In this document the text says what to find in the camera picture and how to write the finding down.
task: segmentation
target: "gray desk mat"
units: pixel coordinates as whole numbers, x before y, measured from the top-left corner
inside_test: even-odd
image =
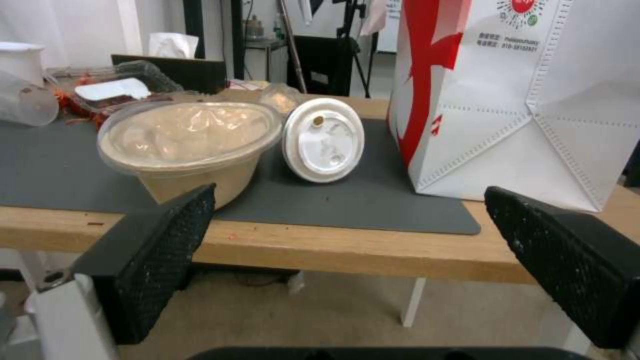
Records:
[[[287,167],[279,144],[265,152],[249,187],[215,217],[273,224],[477,234],[456,199],[415,195],[382,121],[365,121],[359,166],[332,184],[312,184]],[[108,213],[155,206],[133,176],[106,166],[91,124],[0,123],[0,205]]]

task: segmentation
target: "coffee cup lid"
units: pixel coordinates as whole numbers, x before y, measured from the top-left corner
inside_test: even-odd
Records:
[[[298,106],[289,115],[282,138],[282,152],[291,170],[315,183],[349,174],[363,149],[360,117],[349,105],[331,98]]]

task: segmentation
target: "round takeout bowl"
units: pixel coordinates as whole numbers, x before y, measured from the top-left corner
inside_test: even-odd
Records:
[[[282,119],[244,102],[146,102],[102,125],[98,152],[135,174],[158,203],[216,184],[216,209],[248,185],[260,155],[280,138]]]

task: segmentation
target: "wooden table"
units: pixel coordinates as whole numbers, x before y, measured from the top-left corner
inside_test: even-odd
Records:
[[[229,99],[258,94],[227,90]],[[387,101],[340,98],[364,119],[384,119]],[[193,260],[462,281],[533,283],[509,251],[481,202],[465,207],[482,227],[475,236],[256,224],[214,220]],[[617,186],[597,217],[640,243],[640,196]],[[122,216],[0,207],[0,247],[83,252]]]

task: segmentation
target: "clear plastic lid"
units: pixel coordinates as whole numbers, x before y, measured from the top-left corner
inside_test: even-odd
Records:
[[[282,119],[244,102],[150,102],[110,116],[98,150],[111,167],[149,175],[193,174],[247,160],[280,138]]]

